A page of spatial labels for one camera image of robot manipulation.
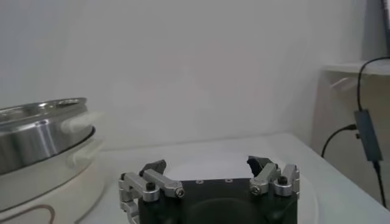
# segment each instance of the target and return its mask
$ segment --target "metal rim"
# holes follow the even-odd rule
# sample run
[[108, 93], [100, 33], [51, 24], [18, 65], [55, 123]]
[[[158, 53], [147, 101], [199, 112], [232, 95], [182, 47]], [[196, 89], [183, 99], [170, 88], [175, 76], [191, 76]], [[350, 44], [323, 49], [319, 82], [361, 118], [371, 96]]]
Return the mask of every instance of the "metal rim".
[[74, 145], [69, 146], [68, 148], [62, 150], [60, 153], [53, 154], [52, 156], [47, 157], [47, 158], [45, 158], [45, 159], [37, 160], [37, 161], [35, 161], [34, 163], [31, 163], [31, 164], [28, 164], [28, 165], [26, 165], [26, 166], [20, 167], [20, 168], [18, 168], [18, 169], [10, 170], [10, 171], [5, 172], [5, 173], [0, 173], [0, 177], [1, 177], [1, 176], [4, 176], [4, 175], [7, 175], [7, 174], [9, 174], [9, 173], [15, 172], [15, 171], [19, 171], [19, 170], [22, 170], [22, 169], [25, 169], [25, 168], [29, 168], [30, 166], [33, 166], [33, 165], [35, 165], [35, 164], [37, 164], [37, 163], [41, 163], [41, 162], [46, 161], [46, 160], [48, 160], [48, 159], [51, 159], [51, 158], [53, 158], [53, 157], [55, 157], [55, 156], [61, 155], [62, 153], [65, 153], [65, 152], [67, 152], [67, 151], [69, 151], [69, 150], [71, 150], [71, 149], [74, 149], [74, 148], [78, 147], [79, 145], [83, 144], [84, 142], [87, 142], [89, 139], [91, 139], [91, 138], [94, 136], [95, 133], [96, 133], [96, 129], [95, 129], [95, 127], [93, 127], [91, 133], [89, 133], [88, 136], [86, 136], [85, 138], [83, 138], [83, 140], [81, 140], [80, 142], [78, 142], [78, 143], [76, 143], [76, 144], [74, 144]]
[[[7, 107], [0, 109], [0, 128], [4, 126], [8, 126], [10, 124], [14, 123], [25, 123], [35, 120], [40, 120], [47, 117], [57, 116], [59, 114], [66, 113], [68, 111], [74, 110], [75, 108], [78, 108], [80, 106], [85, 105], [87, 102], [87, 98], [84, 97], [78, 97], [78, 98], [68, 98], [68, 99], [59, 99], [59, 100], [49, 100], [44, 102], [36, 102], [36, 103], [28, 103], [24, 105], [18, 105], [14, 107]], [[49, 106], [56, 106], [56, 108], [51, 109], [50, 111], [46, 111], [44, 113], [36, 113], [31, 114], [29, 116], [17, 118], [17, 119], [10, 119], [10, 120], [4, 120], [1, 121], [1, 116], [6, 116], [6, 112], [9, 111], [18, 111], [22, 110], [24, 108], [34, 108], [34, 107], [42, 107], [49, 105]]]

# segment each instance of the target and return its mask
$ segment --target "white table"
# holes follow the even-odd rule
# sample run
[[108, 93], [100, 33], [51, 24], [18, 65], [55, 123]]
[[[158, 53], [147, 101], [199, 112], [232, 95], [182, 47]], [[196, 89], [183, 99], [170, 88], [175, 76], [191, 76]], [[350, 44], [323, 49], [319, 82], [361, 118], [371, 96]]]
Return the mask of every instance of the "white table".
[[389, 211], [289, 134], [102, 152], [99, 160], [109, 170], [109, 184], [99, 203], [80, 223], [128, 223], [126, 215], [119, 209], [115, 183], [116, 178], [123, 172], [140, 170], [145, 163], [158, 159], [167, 160], [166, 171], [169, 171], [170, 163], [188, 163], [196, 155], [218, 155], [221, 152], [237, 151], [248, 155], [261, 152], [264, 156], [278, 157], [286, 163], [296, 164], [317, 193], [320, 224], [390, 223]]

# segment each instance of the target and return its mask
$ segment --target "white pot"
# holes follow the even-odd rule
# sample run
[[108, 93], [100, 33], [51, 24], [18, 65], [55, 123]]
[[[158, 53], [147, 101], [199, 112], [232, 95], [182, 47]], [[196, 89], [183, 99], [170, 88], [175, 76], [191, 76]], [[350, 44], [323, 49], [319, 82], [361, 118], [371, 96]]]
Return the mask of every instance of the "white pot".
[[96, 203], [104, 190], [104, 185], [105, 180], [99, 171], [98, 164], [93, 163], [53, 191], [5, 212], [0, 212], [0, 223], [74, 223]]
[[55, 157], [0, 176], [0, 212], [64, 185], [85, 170], [101, 148], [102, 141], [91, 137]]

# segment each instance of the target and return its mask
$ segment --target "white shelf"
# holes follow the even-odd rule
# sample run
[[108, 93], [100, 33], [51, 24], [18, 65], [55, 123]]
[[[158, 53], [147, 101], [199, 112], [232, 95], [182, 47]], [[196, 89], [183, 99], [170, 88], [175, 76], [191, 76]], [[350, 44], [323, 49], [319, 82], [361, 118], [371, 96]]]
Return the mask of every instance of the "white shelf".
[[[346, 72], [358, 74], [364, 62], [365, 61], [326, 65], [324, 67], [324, 70], [331, 72]], [[370, 75], [390, 75], [390, 60], [375, 61], [371, 64], [368, 64], [364, 69], [363, 73]]]

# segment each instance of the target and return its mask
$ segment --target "stainless steel pot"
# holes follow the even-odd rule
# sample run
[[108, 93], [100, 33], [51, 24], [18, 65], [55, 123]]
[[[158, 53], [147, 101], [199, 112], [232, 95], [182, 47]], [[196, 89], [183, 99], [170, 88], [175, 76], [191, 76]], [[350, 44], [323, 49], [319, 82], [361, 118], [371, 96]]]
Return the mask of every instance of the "stainless steel pot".
[[58, 155], [84, 141], [86, 98], [52, 100], [0, 110], [0, 175]]

